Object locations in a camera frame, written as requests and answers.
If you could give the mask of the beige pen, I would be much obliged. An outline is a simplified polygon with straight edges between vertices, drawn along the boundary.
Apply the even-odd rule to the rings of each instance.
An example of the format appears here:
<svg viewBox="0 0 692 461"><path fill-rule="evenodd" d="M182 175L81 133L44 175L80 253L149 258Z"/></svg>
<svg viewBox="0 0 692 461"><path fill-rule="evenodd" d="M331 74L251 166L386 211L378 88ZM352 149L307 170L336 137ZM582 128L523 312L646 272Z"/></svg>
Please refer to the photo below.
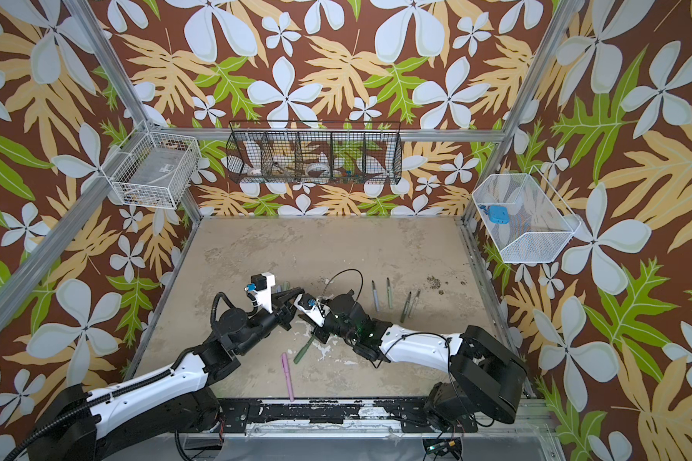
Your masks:
<svg viewBox="0 0 692 461"><path fill-rule="evenodd" d="M413 301L409 305L408 318L411 318L413 316L413 311L415 310L415 307L417 306L417 304L419 302L421 291L422 291L421 289L417 290L417 292L415 293L415 296L413 297Z"/></svg>

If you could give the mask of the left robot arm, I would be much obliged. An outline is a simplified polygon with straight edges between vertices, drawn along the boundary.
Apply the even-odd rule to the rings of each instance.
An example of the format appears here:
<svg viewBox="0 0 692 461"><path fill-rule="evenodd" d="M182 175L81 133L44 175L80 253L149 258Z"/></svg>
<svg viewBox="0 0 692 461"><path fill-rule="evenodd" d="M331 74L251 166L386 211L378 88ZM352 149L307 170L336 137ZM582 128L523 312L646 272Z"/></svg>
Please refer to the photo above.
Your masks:
<svg viewBox="0 0 692 461"><path fill-rule="evenodd" d="M220 404L211 386L228 378L239 358L275 328L288 330L298 312L313 306L301 288L276 293L249 284L246 294L250 311L217 293L210 335L171 364L110 387L84 391L74 385L63 392L7 459L103 460L162 434L213 428Z"/></svg>

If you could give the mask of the light green pen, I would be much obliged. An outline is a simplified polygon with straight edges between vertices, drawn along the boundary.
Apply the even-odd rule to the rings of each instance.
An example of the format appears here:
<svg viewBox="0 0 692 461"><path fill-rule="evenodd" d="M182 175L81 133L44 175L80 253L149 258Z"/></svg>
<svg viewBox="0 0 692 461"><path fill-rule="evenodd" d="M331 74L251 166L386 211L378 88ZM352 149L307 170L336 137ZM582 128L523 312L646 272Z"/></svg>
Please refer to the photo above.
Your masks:
<svg viewBox="0 0 692 461"><path fill-rule="evenodd" d="M394 307L393 290L392 290L390 278L386 278L386 295L388 296L388 308L393 309L393 307Z"/></svg>

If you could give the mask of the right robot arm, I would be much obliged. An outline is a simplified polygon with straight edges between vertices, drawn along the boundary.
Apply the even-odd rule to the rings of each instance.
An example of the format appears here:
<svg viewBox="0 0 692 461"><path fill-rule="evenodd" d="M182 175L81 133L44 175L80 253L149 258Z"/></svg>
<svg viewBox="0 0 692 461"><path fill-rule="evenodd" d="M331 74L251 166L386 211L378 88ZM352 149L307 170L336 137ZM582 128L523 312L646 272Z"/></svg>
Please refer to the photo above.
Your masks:
<svg viewBox="0 0 692 461"><path fill-rule="evenodd" d="M448 380L432 388L423 406L434 428L476 431L479 413L493 422L515 422L527 366L483 328L453 334L409 330L367 315L353 292L332 298L305 294L294 305L318 339L336 336L376 368L409 363L446 374Z"/></svg>

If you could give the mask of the dark green pen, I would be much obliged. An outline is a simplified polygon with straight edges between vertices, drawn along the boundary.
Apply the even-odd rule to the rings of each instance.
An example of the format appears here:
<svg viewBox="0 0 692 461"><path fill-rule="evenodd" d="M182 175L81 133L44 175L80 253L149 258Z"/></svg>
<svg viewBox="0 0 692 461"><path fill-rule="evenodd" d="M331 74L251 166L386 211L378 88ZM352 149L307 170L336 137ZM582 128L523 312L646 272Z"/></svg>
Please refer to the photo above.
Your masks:
<svg viewBox="0 0 692 461"><path fill-rule="evenodd" d="M400 315L400 323L405 322L409 316L409 309L411 308L411 298L413 297L413 292L409 292L407 295L407 299L404 303L401 315Z"/></svg>
<svg viewBox="0 0 692 461"><path fill-rule="evenodd" d="M298 353L296 353L296 355L295 355L295 357L294 357L294 359L293 359L293 363L294 363L295 365L299 364L299 363L303 360L304 356L305 356L306 353L309 351L309 348L311 347L311 345L313 345L313 341L314 341L314 340L315 340L315 337L314 337L314 336L311 336L311 337L307 340L306 344L298 351Z"/></svg>

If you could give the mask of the blue pen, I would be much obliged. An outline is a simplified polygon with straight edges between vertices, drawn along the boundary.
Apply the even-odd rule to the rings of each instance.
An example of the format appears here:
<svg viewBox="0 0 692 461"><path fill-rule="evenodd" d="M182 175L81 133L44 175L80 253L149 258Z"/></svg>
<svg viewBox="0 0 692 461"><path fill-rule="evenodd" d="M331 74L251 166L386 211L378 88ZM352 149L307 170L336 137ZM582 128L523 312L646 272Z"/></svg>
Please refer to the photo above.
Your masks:
<svg viewBox="0 0 692 461"><path fill-rule="evenodd" d="M375 311L379 313L382 311L382 309L381 309L381 303L380 303L380 299L379 299L379 291L377 288L377 284L374 280L371 280L371 288L372 288L373 301L374 301L374 305L375 305Z"/></svg>

